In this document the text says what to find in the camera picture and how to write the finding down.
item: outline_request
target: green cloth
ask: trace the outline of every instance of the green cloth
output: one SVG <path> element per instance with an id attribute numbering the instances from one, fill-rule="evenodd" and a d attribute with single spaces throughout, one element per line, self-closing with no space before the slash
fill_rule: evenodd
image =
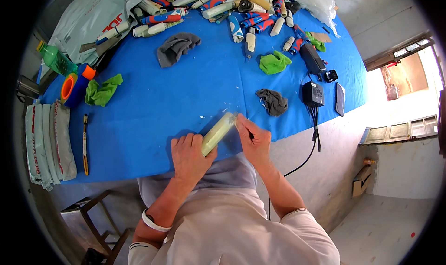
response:
<path id="1" fill-rule="evenodd" d="M 105 81 L 102 84 L 102 87 L 99 89 L 99 84 L 96 82 L 96 80 L 90 80 L 90 82 L 88 83 L 88 87 L 86 88 L 86 104 L 90 106 L 105 106 L 115 93 L 118 85 L 121 85 L 122 82 L 123 80 L 120 73 Z"/>
<path id="2" fill-rule="evenodd" d="M 286 66 L 291 64 L 291 60 L 283 53 L 275 50 L 274 55 L 268 54 L 260 57 L 260 69 L 267 75 L 280 73 Z"/>
<path id="3" fill-rule="evenodd" d="M 325 48 L 325 43 L 319 42 L 318 40 L 316 40 L 310 32 L 306 31 L 305 34 L 307 35 L 309 41 L 311 42 L 312 45 L 315 46 L 315 48 L 319 51 L 325 52 L 327 51 L 327 49 Z"/>

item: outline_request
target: black box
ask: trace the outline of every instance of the black box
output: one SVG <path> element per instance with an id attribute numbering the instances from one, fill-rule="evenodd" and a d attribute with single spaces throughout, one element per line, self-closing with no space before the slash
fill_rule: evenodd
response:
<path id="1" fill-rule="evenodd" d="M 312 44 L 303 44 L 299 53 L 311 74 L 320 74 L 327 70 Z"/>
<path id="2" fill-rule="evenodd" d="M 312 81 L 302 86 L 302 100 L 309 107 L 318 107 L 325 104 L 324 89 Z"/>

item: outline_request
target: rag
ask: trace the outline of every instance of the rag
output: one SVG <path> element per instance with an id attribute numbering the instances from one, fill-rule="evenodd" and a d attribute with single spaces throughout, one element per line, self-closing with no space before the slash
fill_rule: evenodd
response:
<path id="1" fill-rule="evenodd" d="M 90 80 L 86 88 L 85 103 L 90 106 L 105 106 L 115 93 L 118 85 L 121 85 L 122 82 L 120 73 L 105 81 L 99 89 L 99 84 L 96 80 Z"/>
<path id="2" fill-rule="evenodd" d="M 286 66 L 291 64 L 291 60 L 283 53 L 275 50 L 274 54 L 268 54 L 260 57 L 260 69 L 267 75 L 280 73 Z"/>
<path id="3" fill-rule="evenodd" d="M 265 102 L 265 108 L 271 116 L 278 117 L 288 109 L 288 99 L 282 97 L 280 92 L 260 89 L 256 92 L 256 95 Z"/>
<path id="4" fill-rule="evenodd" d="M 195 45 L 200 44 L 200 37 L 191 33 L 181 32 L 170 36 L 157 49 L 158 61 L 161 68 L 172 66 L 180 60 L 182 54 L 187 54 L 189 49 L 193 49 Z"/>
<path id="5" fill-rule="evenodd" d="M 311 35 L 311 33 L 308 32 L 308 31 L 305 31 L 305 34 L 307 35 L 307 37 L 308 37 L 309 41 L 311 42 L 311 44 L 314 45 L 317 50 L 322 51 L 322 52 L 327 51 L 327 49 L 325 48 L 325 43 L 322 43 L 322 42 L 316 40 Z"/>

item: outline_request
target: green plastic bottle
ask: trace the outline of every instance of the green plastic bottle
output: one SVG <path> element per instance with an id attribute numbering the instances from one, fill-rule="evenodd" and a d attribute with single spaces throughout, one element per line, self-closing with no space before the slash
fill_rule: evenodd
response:
<path id="1" fill-rule="evenodd" d="M 78 73 L 78 66 L 68 60 L 68 58 L 60 52 L 57 47 L 47 45 L 40 41 L 37 46 L 37 51 L 43 56 L 45 65 L 50 67 L 54 72 L 63 76 L 68 76 L 70 73 Z"/>

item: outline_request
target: gray cloth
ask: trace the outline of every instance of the gray cloth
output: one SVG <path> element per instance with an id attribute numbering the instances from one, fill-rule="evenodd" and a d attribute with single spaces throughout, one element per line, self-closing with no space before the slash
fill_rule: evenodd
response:
<path id="1" fill-rule="evenodd" d="M 174 172 L 137 178 L 141 198 L 149 207 L 161 195 Z M 203 188 L 250 188 L 256 189 L 257 178 L 253 165 L 239 153 L 231 158 L 214 162 L 193 190 Z"/>
<path id="2" fill-rule="evenodd" d="M 271 116 L 280 116 L 288 109 L 288 99 L 282 97 L 277 91 L 269 89 L 260 89 L 256 92 L 265 102 L 265 107 Z"/>
<path id="3" fill-rule="evenodd" d="M 182 54 L 187 54 L 189 49 L 201 44 L 201 39 L 192 33 L 181 32 L 172 35 L 157 49 L 158 61 L 161 68 L 170 67 Z"/>

